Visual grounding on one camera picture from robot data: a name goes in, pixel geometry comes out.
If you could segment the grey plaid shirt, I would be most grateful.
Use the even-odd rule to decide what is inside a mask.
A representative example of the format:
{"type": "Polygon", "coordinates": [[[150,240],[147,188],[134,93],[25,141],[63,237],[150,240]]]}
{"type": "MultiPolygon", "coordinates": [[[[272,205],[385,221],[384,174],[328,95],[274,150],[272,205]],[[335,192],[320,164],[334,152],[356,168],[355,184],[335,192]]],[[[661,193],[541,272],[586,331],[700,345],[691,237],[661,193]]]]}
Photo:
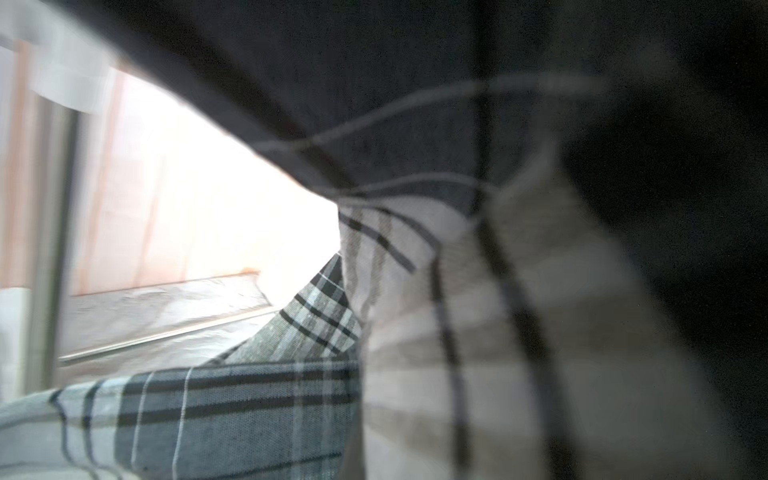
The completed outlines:
{"type": "Polygon", "coordinates": [[[767,475],[763,1],[62,1],[338,208],[372,479],[767,475]]]}
{"type": "Polygon", "coordinates": [[[255,336],[191,368],[1,410],[5,479],[333,479],[359,429],[360,323],[332,257],[255,336]]]}

